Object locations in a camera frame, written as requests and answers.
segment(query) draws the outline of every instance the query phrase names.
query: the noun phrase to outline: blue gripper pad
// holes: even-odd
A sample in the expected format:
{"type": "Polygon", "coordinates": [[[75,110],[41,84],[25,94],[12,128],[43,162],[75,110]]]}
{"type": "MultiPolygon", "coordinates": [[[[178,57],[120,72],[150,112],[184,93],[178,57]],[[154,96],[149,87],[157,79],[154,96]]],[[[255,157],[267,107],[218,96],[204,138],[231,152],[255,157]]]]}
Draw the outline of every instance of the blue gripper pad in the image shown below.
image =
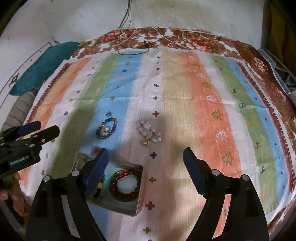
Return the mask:
{"type": "Polygon", "coordinates": [[[193,151],[187,147],[183,151],[183,162],[186,166],[186,169],[190,175],[190,178],[195,186],[196,191],[203,195],[204,198],[207,197],[208,191],[206,189],[206,177],[209,172],[211,172],[208,164],[203,161],[197,159],[194,155],[193,151]]]}
{"type": "Polygon", "coordinates": [[[89,172],[84,181],[86,186],[84,195],[86,197],[95,194],[97,185],[102,179],[108,162],[109,153],[105,148],[102,148],[94,160],[87,162],[83,166],[81,171],[83,172],[87,169],[87,172],[89,172]]]}

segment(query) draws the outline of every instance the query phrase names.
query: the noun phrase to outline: shell bracelet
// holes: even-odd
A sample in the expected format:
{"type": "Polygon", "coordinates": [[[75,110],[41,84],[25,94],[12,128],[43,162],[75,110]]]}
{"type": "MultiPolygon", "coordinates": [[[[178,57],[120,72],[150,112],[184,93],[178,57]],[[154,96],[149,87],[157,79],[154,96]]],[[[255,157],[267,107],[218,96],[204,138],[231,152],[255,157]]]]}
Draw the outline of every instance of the shell bracelet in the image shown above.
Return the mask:
{"type": "Polygon", "coordinates": [[[139,120],[136,123],[136,128],[140,135],[144,137],[144,140],[141,142],[142,146],[147,147],[150,145],[150,142],[161,141],[161,133],[152,128],[148,122],[139,120]]]}

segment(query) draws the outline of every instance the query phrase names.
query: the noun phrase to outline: colorful striped cloth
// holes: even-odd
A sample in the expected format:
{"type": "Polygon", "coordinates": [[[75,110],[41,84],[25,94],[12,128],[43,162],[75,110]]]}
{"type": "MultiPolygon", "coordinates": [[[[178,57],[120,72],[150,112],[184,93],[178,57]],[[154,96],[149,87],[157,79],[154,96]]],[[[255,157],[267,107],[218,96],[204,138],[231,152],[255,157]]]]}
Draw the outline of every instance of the colorful striped cloth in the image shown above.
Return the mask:
{"type": "MultiPolygon", "coordinates": [[[[141,164],[148,176],[135,217],[89,205],[107,240],[186,240],[205,203],[183,164],[190,147],[212,169],[249,175],[269,223],[295,195],[295,153],[278,110],[245,62],[166,47],[135,53],[64,61],[41,88],[27,122],[58,125],[61,134],[44,145],[40,163],[21,171],[28,200],[44,175],[69,174],[78,152],[106,148],[111,160],[141,164]],[[96,129],[110,116],[118,120],[116,132],[98,139],[96,129]],[[141,146],[139,119],[163,140],[141,146]],[[155,206],[149,209],[149,202],[155,206]]],[[[215,235],[229,203],[227,196],[215,235]]]]}

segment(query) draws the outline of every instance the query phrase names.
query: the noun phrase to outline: multicolored beaded bracelet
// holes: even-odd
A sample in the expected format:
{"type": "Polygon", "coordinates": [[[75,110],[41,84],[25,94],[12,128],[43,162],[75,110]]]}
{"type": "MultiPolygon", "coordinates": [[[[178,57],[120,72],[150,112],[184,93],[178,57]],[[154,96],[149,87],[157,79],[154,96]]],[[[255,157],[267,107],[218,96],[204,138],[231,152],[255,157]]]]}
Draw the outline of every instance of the multicolored beaded bracelet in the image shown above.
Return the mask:
{"type": "Polygon", "coordinates": [[[96,130],[96,135],[100,139],[109,138],[116,130],[117,120],[116,118],[108,118],[102,122],[101,126],[96,130]],[[113,121],[113,127],[105,126],[106,123],[113,121]]]}
{"type": "Polygon", "coordinates": [[[109,192],[111,196],[121,202],[130,202],[137,199],[140,191],[141,176],[142,172],[135,168],[114,173],[109,180],[109,192]],[[117,182],[128,175],[134,175],[138,181],[138,184],[134,191],[130,193],[122,193],[118,190],[117,182]]]}

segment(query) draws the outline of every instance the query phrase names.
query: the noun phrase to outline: shell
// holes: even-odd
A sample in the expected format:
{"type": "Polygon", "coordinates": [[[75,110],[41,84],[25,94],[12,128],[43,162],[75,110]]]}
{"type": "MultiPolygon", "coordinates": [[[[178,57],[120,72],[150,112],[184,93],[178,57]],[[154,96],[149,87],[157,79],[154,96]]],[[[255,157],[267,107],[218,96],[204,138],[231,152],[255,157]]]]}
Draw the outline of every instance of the shell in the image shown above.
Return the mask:
{"type": "Polygon", "coordinates": [[[146,130],[150,130],[151,125],[150,125],[148,122],[144,122],[144,123],[143,123],[143,127],[144,127],[146,130]]]}

